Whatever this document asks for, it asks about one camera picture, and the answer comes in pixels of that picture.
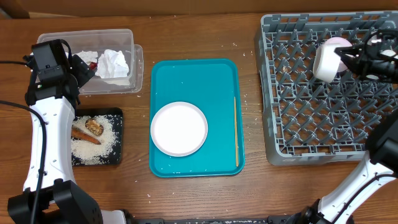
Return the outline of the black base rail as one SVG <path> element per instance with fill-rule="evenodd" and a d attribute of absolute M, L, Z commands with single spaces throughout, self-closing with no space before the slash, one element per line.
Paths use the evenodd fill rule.
<path fill-rule="evenodd" d="M 133 224 L 285 224 L 290 215 L 274 215 L 267 218 L 235 218 L 235 219 L 186 219 L 164 220 L 162 218 L 134 219 Z"/>

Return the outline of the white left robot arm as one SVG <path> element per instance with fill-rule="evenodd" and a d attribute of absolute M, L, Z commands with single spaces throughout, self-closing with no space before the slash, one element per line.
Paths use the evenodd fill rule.
<path fill-rule="evenodd" d="M 23 109 L 32 118 L 32 150 L 23 193 L 8 200 L 9 216 L 14 223 L 133 223 L 125 210 L 100 209 L 73 175 L 72 122 L 79 89 L 94 72 L 63 39 L 33 45 L 22 64 L 31 69 Z"/>

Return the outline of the white napkin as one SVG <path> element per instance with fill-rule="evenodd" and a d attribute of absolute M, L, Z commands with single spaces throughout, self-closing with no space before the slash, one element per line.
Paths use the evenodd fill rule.
<path fill-rule="evenodd" d="M 105 78 L 124 78 L 129 73 L 129 67 L 121 51 L 106 49 L 98 59 L 96 76 Z"/>
<path fill-rule="evenodd" d="M 96 63 L 98 58 L 98 53 L 95 51 L 81 51 L 76 55 L 79 56 L 87 65 L 90 63 Z"/>

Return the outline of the wooden chopstick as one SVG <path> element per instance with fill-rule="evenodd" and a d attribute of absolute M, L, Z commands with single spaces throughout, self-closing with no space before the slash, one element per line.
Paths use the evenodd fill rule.
<path fill-rule="evenodd" d="M 234 146 L 235 146 L 235 158 L 236 167 L 239 166 L 239 145 L 238 145 L 238 126 L 237 126 L 237 103 L 236 97 L 234 96 Z"/>

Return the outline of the pink bowl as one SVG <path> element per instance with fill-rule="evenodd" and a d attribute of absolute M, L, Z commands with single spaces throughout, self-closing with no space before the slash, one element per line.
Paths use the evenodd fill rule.
<path fill-rule="evenodd" d="M 338 47 L 352 47 L 352 46 L 353 45 L 350 41 L 342 37 L 332 37 L 324 43 L 324 47 L 326 50 L 325 58 L 329 60 L 334 67 L 338 66 L 337 67 L 338 73 L 345 71 L 347 69 L 347 66 L 342 61 L 339 61 L 339 64 L 337 64 L 336 60 L 337 54 L 334 53 L 332 47 L 338 48 Z"/>

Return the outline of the cream bowl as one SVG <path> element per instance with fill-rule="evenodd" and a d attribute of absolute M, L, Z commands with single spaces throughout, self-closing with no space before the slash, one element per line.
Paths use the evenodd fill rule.
<path fill-rule="evenodd" d="M 341 44 L 322 44 L 317 48 L 313 63 L 313 75 L 315 78 L 330 83 L 334 80 L 337 73 L 347 69 L 341 61 L 341 57 L 335 53 L 335 49 Z"/>

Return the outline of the clear plastic bin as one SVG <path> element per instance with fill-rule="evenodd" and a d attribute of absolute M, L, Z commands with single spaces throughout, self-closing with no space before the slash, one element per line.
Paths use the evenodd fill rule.
<path fill-rule="evenodd" d="M 82 51 L 104 53 L 105 50 L 121 51 L 126 59 L 129 72 L 124 78 L 93 77 L 80 88 L 81 95 L 103 95 L 116 93 L 137 93 L 142 88 L 144 73 L 143 51 L 134 43 L 129 29 L 81 30 L 72 32 L 46 33 L 39 36 L 38 43 L 63 39 L 72 53 Z"/>

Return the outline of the brown crumbly food scrap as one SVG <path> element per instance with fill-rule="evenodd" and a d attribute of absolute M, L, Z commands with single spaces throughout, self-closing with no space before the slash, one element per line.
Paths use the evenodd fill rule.
<path fill-rule="evenodd" d="M 85 128 L 89 130 L 95 136 L 101 136 L 104 131 L 104 127 L 102 124 L 99 124 L 97 120 L 90 118 L 87 119 L 85 122 Z"/>

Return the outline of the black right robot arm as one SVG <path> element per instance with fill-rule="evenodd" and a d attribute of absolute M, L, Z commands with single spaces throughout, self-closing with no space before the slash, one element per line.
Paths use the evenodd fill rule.
<path fill-rule="evenodd" d="M 341 63 L 360 80 L 397 83 L 397 51 L 386 44 L 397 30 L 379 29 L 359 45 L 330 40 L 317 48 L 313 74 L 331 82 Z M 358 166 L 331 193 L 287 219 L 287 223 L 352 223 L 353 212 L 374 192 L 397 179 L 397 111 L 373 129 Z"/>

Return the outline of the teal serving tray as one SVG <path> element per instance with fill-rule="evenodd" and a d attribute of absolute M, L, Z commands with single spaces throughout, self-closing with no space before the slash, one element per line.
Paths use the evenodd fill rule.
<path fill-rule="evenodd" d="M 234 96 L 237 103 L 239 166 L 234 146 Z M 166 60 L 151 73 L 150 117 L 176 101 L 198 107 L 208 122 L 208 135 L 197 152 L 173 157 L 149 142 L 149 167 L 158 177 L 236 175 L 245 163 L 238 69 L 226 58 Z"/>

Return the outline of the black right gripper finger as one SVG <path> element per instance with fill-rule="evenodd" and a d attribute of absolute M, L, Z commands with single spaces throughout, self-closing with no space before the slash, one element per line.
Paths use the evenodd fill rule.
<path fill-rule="evenodd" d="M 363 48 L 358 45 L 353 45 L 350 47 L 337 47 L 334 50 L 335 54 L 339 57 L 359 57 L 363 54 Z"/>
<path fill-rule="evenodd" d="M 341 56 L 341 61 L 348 67 L 348 69 L 355 73 L 357 76 L 364 76 L 364 65 L 366 63 L 366 57 L 363 55 L 354 56 L 343 54 Z"/>

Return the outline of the large white plate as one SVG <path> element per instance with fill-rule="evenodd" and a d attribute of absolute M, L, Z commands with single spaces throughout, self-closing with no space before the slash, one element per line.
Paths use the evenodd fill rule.
<path fill-rule="evenodd" d="M 189 156 L 205 143 L 208 122 L 195 105 L 176 101 L 155 113 L 150 124 L 150 135 L 156 148 L 164 154 Z"/>

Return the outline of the orange carrot piece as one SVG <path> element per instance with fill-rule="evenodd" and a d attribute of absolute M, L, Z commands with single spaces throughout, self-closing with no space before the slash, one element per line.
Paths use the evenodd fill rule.
<path fill-rule="evenodd" d="M 83 140 L 83 141 L 88 141 L 88 142 L 91 142 L 96 145 L 101 145 L 101 142 L 99 140 L 84 133 L 83 131 L 81 131 L 80 129 L 77 129 L 77 128 L 72 128 L 71 137 L 73 137 L 75 139 Z"/>

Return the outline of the grey dish rack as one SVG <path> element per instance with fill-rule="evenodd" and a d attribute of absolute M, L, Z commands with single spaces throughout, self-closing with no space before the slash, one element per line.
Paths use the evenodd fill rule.
<path fill-rule="evenodd" d="M 255 38 L 267 160 L 275 166 L 357 161 L 374 127 L 397 108 L 397 86 L 351 72 L 313 76 L 319 45 L 332 37 L 361 44 L 395 29 L 395 11 L 266 14 Z"/>

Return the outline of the red snack wrapper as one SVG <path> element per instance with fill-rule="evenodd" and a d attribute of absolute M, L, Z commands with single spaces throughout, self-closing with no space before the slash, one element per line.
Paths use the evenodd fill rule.
<path fill-rule="evenodd" d="M 97 63 L 95 63 L 95 62 L 91 62 L 90 64 L 89 64 L 89 68 L 91 69 L 91 70 L 95 70 L 96 68 L 97 68 Z"/>

